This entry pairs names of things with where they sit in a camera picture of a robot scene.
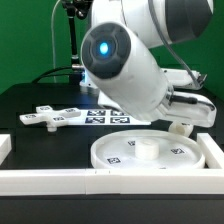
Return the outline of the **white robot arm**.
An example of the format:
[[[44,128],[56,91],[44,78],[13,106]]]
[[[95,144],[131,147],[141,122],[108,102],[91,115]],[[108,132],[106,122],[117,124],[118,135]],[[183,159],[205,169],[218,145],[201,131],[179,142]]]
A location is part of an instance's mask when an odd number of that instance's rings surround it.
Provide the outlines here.
[[[203,81],[187,66],[160,68],[150,50],[200,36],[213,9],[214,0],[93,0],[81,61],[100,90],[98,104],[144,122],[212,126],[214,104],[184,91]]]

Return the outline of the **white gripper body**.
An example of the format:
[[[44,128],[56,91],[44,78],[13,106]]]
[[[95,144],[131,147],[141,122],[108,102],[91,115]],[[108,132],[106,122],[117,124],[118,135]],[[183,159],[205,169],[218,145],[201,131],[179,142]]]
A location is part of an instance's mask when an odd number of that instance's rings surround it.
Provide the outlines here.
[[[206,97],[181,92],[175,92],[169,99],[164,98],[154,108],[148,99],[143,98],[118,104],[103,92],[99,94],[98,104],[104,108],[124,112],[143,122],[166,120],[202,127],[211,127],[217,112],[214,104]]]

